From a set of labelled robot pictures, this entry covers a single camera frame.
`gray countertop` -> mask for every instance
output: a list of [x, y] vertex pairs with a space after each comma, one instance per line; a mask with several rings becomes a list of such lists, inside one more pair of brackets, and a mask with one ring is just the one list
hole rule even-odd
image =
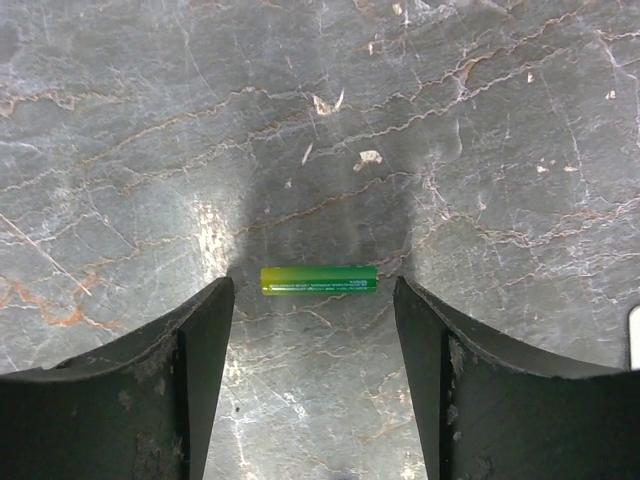
[[[626, 361], [637, 2], [0, 12], [0, 371], [108, 342], [229, 272], [205, 478], [419, 480], [397, 275], [533, 345]], [[377, 265], [379, 293], [260, 293], [263, 266], [342, 264]]]

